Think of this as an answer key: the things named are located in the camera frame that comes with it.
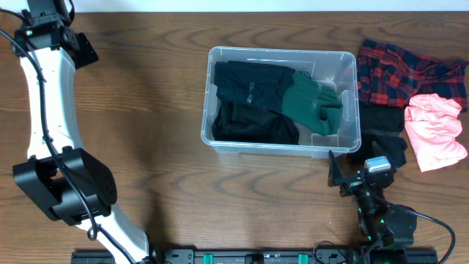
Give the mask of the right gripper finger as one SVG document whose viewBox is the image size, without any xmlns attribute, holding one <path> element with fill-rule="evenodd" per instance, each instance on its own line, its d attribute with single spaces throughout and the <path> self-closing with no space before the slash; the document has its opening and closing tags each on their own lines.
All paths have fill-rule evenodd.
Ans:
<svg viewBox="0 0 469 264">
<path fill-rule="evenodd" d="M 344 182 L 343 174 L 335 155 L 330 150 L 328 152 L 329 157 L 329 173 L 328 173 L 328 186 L 335 187 L 340 186 Z"/>
<path fill-rule="evenodd" d="M 390 157 L 389 154 L 387 154 L 386 151 L 384 151 L 384 149 L 378 143 L 372 142 L 372 147 L 373 147 L 375 157 L 385 156 L 389 160 L 389 162 L 391 163 L 391 168 L 390 169 L 395 169 L 396 168 L 396 164 L 395 164 L 394 160 Z"/>
</svg>

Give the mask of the dark green garment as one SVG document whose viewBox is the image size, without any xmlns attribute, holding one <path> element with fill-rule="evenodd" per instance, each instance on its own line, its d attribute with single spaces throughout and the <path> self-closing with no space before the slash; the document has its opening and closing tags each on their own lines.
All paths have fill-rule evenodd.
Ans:
<svg viewBox="0 0 469 264">
<path fill-rule="evenodd" d="M 282 114 L 321 136 L 338 132 L 343 104 L 336 91 L 295 71 L 282 98 Z"/>
</svg>

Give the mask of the small black garment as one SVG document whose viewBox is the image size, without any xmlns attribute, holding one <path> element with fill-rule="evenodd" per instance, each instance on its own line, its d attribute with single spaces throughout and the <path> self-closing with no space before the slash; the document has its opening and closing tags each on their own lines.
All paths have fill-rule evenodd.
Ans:
<svg viewBox="0 0 469 264">
<path fill-rule="evenodd" d="M 282 99 L 293 85 L 290 67 L 250 62 L 216 62 L 214 85 L 219 100 L 282 112 Z"/>
</svg>

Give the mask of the large black garment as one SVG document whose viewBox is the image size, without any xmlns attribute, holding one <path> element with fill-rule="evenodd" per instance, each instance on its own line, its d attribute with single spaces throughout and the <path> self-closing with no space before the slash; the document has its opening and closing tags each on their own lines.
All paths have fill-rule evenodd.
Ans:
<svg viewBox="0 0 469 264">
<path fill-rule="evenodd" d="M 282 114 L 228 101 L 221 101 L 212 134 L 217 141 L 265 144 L 298 144 L 300 135 Z"/>
</svg>

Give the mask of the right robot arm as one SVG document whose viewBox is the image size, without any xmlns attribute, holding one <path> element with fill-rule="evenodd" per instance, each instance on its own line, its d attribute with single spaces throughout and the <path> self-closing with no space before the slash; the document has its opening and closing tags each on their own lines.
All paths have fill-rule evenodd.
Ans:
<svg viewBox="0 0 469 264">
<path fill-rule="evenodd" d="M 375 157 L 364 162 L 354 176 L 344 177 L 333 152 L 328 153 L 328 186 L 339 187 L 341 197 L 352 196 L 358 203 L 361 234 L 368 238 L 355 252 L 346 255 L 346 263 L 409 263 L 407 246 L 414 242 L 417 217 L 408 209 L 385 200 L 383 190 L 394 182 L 396 167 L 377 144 Z"/>
</svg>

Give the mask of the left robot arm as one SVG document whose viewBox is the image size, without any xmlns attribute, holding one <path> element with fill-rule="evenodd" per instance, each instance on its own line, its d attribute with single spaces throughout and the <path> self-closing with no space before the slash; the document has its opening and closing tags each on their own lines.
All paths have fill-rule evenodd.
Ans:
<svg viewBox="0 0 469 264">
<path fill-rule="evenodd" d="M 147 234 L 117 204 L 111 170 L 84 147 L 75 111 L 78 69 L 98 56 L 72 30 L 71 1 L 30 0 L 11 38 L 29 90 L 31 137 L 27 161 L 13 167 L 17 186 L 52 221 L 83 230 L 115 263 L 155 263 Z"/>
</svg>

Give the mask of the black garment right side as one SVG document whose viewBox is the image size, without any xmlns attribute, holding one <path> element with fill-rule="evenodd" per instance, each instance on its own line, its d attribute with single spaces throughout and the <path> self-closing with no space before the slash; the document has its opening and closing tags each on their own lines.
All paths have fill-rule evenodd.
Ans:
<svg viewBox="0 0 469 264">
<path fill-rule="evenodd" d="M 405 128 L 404 109 L 360 103 L 359 114 L 361 146 L 356 152 L 347 155 L 350 163 L 363 165 L 365 160 L 375 157 L 372 143 L 376 142 L 395 167 L 405 165 L 407 143 L 402 138 Z"/>
</svg>

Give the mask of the pink folded garment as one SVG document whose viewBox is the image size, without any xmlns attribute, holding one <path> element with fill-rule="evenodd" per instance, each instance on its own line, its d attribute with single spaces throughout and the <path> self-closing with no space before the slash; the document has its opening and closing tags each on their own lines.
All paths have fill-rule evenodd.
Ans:
<svg viewBox="0 0 469 264">
<path fill-rule="evenodd" d="M 462 132 L 462 107 L 437 94 L 415 95 L 405 108 L 405 130 L 422 172 L 451 166 L 468 152 L 457 141 Z"/>
</svg>

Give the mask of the red plaid flannel shirt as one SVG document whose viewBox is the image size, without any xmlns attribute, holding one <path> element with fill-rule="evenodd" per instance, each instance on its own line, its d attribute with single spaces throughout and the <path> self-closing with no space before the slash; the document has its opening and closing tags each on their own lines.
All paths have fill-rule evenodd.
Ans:
<svg viewBox="0 0 469 264">
<path fill-rule="evenodd" d="M 356 60 L 361 103 L 402 108 L 415 95 L 437 94 L 468 110 L 465 60 L 436 59 L 369 39 Z"/>
</svg>

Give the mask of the clear plastic storage bin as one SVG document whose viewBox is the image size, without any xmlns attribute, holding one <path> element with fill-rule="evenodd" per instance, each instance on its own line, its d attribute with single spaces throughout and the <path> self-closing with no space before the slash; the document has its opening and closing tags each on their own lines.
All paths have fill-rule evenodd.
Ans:
<svg viewBox="0 0 469 264">
<path fill-rule="evenodd" d="M 308 73 L 315 81 L 336 90 L 343 105 L 338 132 L 321 136 L 307 127 L 296 124 L 299 143 L 264 144 L 250 142 L 217 141 L 212 125 L 220 108 L 214 84 L 215 63 L 241 61 L 281 65 Z M 208 53 L 207 80 L 204 92 L 204 108 L 201 128 L 202 141 L 217 153 L 254 153 L 270 155 L 300 155 L 327 158 L 354 153 L 361 146 L 361 126 L 358 102 L 357 61 L 348 51 L 309 51 L 269 48 L 241 48 L 216 46 Z"/>
</svg>

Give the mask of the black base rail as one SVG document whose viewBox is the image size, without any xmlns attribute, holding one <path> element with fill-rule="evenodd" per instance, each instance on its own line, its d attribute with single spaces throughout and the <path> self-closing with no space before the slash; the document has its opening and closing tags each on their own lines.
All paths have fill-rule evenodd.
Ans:
<svg viewBox="0 0 469 264">
<path fill-rule="evenodd" d="M 375 249 L 367 258 L 346 249 L 327 247 L 303 252 L 194 251 L 174 249 L 164 253 L 168 264 L 314 264 L 314 263 L 437 263 L 436 251 L 426 249 Z"/>
</svg>

